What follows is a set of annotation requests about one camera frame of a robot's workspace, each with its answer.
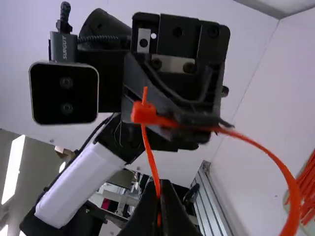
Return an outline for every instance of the bolt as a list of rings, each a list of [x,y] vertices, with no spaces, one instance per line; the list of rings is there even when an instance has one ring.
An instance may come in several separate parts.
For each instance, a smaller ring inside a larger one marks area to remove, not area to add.
[[[152,59],[151,64],[155,70],[160,70],[162,67],[162,61],[157,58]]]
[[[192,62],[187,62],[183,66],[183,71],[187,74],[193,74],[196,72],[196,66]]]

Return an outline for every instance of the white ceiling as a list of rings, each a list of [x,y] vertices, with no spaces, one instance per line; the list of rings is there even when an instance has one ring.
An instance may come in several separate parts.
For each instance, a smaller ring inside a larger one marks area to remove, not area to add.
[[[254,8],[281,19],[301,11],[313,8],[315,0],[235,0],[241,4]]]

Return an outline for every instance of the camera housing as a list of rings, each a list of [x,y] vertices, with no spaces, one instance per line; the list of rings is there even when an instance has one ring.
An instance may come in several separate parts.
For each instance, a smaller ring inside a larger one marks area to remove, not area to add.
[[[79,63],[36,62],[29,70],[33,119],[41,125],[91,123],[98,114],[98,71]]]

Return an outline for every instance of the metal frame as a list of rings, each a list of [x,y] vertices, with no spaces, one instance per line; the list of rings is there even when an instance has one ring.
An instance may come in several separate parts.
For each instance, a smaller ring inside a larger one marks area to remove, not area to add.
[[[200,231],[204,236],[237,236],[233,233],[211,184],[209,166],[210,163],[204,161],[192,183],[200,184],[194,202]]]

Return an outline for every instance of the metal plate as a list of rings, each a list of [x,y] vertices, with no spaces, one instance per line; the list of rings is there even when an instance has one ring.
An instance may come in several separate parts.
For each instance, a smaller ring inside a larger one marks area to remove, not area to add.
[[[159,69],[161,72],[169,73],[184,73],[183,67],[187,62],[195,64],[195,59],[180,58],[166,55],[153,54],[152,60],[158,59],[162,62],[162,66]]]

